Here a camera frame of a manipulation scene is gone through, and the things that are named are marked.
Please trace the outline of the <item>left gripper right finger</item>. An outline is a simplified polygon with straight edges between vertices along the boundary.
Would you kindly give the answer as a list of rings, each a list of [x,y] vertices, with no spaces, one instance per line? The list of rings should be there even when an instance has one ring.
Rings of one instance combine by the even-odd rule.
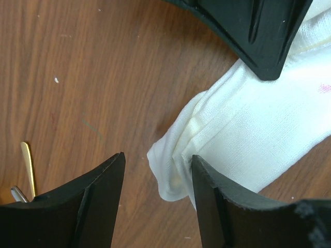
[[[193,155],[203,247],[330,247],[330,200],[290,204],[257,194]]]

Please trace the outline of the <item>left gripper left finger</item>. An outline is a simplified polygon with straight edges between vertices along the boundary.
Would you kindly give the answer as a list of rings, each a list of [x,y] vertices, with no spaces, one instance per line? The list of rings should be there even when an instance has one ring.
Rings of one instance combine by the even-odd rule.
[[[124,180],[120,152],[35,197],[1,206],[1,247],[110,247]]]

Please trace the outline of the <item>gold spoon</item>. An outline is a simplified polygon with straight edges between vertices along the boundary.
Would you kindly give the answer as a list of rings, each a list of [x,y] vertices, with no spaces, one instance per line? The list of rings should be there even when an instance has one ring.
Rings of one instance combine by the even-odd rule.
[[[35,174],[34,174],[34,167],[33,167],[33,159],[31,148],[27,142],[20,143],[23,159],[25,162],[25,167],[28,174],[29,185],[32,193],[32,197],[36,197],[36,184],[35,184]]]

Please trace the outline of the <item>white cloth napkin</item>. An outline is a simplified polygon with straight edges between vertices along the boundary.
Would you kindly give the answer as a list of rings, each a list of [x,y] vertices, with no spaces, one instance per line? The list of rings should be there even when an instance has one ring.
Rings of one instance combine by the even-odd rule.
[[[147,153],[163,200],[194,200],[191,159],[259,192],[330,136],[330,1],[313,1],[280,78],[238,60]]]

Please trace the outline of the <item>silver fork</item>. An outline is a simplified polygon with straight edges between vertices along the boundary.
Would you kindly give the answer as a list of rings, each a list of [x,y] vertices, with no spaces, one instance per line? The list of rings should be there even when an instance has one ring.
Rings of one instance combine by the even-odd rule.
[[[28,199],[26,198],[26,196],[22,193],[22,191],[17,186],[13,186],[10,189],[10,191],[11,191],[11,195],[15,199],[15,201],[23,202],[23,203],[28,202]]]

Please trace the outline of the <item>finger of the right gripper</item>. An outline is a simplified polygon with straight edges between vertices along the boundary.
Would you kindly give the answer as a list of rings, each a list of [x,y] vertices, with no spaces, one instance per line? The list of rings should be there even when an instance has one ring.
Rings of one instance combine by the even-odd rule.
[[[311,1],[172,0],[215,32],[263,81],[280,77]]]

